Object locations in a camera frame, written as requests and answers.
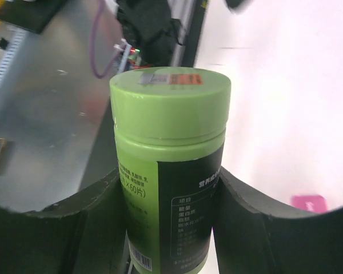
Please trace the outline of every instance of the black foam holder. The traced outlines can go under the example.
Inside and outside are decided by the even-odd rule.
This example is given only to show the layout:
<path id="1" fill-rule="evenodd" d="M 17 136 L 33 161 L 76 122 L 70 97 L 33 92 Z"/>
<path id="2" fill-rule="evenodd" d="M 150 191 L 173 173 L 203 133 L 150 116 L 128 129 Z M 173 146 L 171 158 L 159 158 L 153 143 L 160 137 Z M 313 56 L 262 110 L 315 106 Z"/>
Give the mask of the black foam holder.
<path id="1" fill-rule="evenodd" d="M 220 274 L 343 274 L 343 208 L 315 215 L 221 170 Z M 118 171 L 41 212 L 0 208 L 0 274 L 119 274 L 125 203 Z"/>

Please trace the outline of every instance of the supplement bottle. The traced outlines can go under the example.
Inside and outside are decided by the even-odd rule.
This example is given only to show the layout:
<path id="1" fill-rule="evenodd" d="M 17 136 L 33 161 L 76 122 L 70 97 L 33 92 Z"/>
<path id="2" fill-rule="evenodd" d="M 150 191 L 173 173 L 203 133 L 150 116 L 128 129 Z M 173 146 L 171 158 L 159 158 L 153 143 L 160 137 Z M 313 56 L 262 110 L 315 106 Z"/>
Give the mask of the supplement bottle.
<path id="1" fill-rule="evenodd" d="M 133 264 L 141 274 L 198 273 L 210 244 L 230 79 L 157 67 L 118 74 L 110 89 Z"/>

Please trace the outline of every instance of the green cap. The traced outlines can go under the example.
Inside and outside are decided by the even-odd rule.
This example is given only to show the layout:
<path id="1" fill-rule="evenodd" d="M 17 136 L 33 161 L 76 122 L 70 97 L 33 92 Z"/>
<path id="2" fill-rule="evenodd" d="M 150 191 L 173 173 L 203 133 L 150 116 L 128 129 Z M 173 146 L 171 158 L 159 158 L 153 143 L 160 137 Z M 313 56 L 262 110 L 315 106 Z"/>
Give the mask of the green cap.
<path id="1" fill-rule="evenodd" d="M 228 121 L 230 90 L 228 77 L 197 68 L 123 72 L 110 80 L 115 129 L 156 142 L 216 136 Z"/>

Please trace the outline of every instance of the bottle label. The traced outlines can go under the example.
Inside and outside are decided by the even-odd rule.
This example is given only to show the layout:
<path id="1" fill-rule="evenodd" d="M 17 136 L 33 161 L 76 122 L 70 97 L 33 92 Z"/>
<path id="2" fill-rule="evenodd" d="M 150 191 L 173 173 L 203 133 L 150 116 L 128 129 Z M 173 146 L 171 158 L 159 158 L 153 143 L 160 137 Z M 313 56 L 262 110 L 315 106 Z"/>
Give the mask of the bottle label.
<path id="1" fill-rule="evenodd" d="M 150 74 L 141 75 L 139 84 L 203 84 L 200 74 Z"/>
<path id="2" fill-rule="evenodd" d="M 222 150 L 185 162 L 147 162 L 117 147 L 130 253 L 141 273 L 186 273 L 206 258 Z"/>

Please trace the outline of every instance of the metal surface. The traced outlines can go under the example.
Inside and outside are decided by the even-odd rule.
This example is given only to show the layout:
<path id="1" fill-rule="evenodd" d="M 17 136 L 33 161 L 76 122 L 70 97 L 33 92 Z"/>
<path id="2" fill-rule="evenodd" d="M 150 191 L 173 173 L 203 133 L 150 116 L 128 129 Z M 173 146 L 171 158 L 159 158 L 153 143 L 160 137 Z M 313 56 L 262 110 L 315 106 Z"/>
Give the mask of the metal surface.
<path id="1" fill-rule="evenodd" d="M 129 57 L 131 46 L 127 45 L 122 58 L 119 61 L 117 73 L 125 70 L 126 62 Z M 112 169 L 118 167 L 117 154 L 115 151 L 114 123 L 110 102 L 102 118 L 102 123 L 95 140 L 93 150 L 89 157 L 84 176 L 79 190 L 82 190 L 94 182 L 102 179 Z"/>
<path id="2" fill-rule="evenodd" d="M 70 0 L 42 35 L 27 36 L 5 76 L 0 138 L 9 147 L 0 170 L 0 206 L 39 210 L 79 189 L 109 104 L 109 79 L 98 80 L 89 66 L 97 7 L 97 1 Z M 98 38 L 101 68 L 121 39 L 112 15 L 103 16 Z"/>

